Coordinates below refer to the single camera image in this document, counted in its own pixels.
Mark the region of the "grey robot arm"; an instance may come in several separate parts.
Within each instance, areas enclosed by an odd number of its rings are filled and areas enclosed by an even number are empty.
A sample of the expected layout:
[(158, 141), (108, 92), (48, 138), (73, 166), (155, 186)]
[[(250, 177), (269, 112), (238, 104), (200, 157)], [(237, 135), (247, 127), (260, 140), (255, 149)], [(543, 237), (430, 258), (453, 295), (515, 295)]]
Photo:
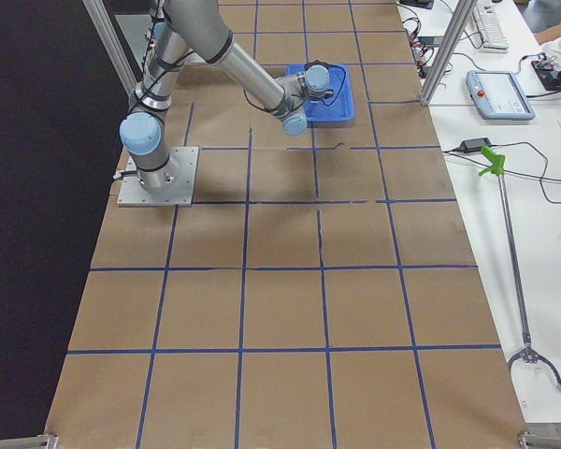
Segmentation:
[(153, 21), (162, 30), (147, 51), (142, 79), (130, 94), (128, 115), (120, 125), (137, 180), (148, 192), (162, 191), (178, 177), (173, 151), (165, 144), (165, 116), (182, 71), (189, 71), (191, 80), (225, 74), (254, 98), (255, 108), (279, 119), (290, 136), (307, 128), (305, 102), (333, 93), (329, 70), (319, 61), (273, 78), (237, 43), (216, 1), (161, 1), (153, 11)]

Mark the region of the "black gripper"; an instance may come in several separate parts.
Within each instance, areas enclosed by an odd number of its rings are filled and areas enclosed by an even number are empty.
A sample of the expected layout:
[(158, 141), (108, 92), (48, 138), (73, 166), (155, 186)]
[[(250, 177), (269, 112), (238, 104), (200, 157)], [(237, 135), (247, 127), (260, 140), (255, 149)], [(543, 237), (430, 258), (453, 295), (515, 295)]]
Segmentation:
[(310, 68), (312, 68), (314, 66), (317, 66), (317, 65), (322, 66), (326, 69), (329, 69), (330, 67), (332, 67), (332, 64), (330, 64), (330, 63), (320, 61), (320, 60), (314, 60), (314, 61), (307, 62), (307, 69), (310, 69)]

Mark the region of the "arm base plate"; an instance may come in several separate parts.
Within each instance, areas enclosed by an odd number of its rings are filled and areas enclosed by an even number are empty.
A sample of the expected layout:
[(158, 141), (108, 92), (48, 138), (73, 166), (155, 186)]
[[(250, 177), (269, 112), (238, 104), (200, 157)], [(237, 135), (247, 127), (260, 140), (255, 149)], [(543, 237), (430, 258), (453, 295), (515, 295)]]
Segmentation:
[(117, 203), (120, 207), (191, 207), (198, 165), (198, 147), (170, 147), (167, 164), (154, 172), (141, 171), (131, 156)]

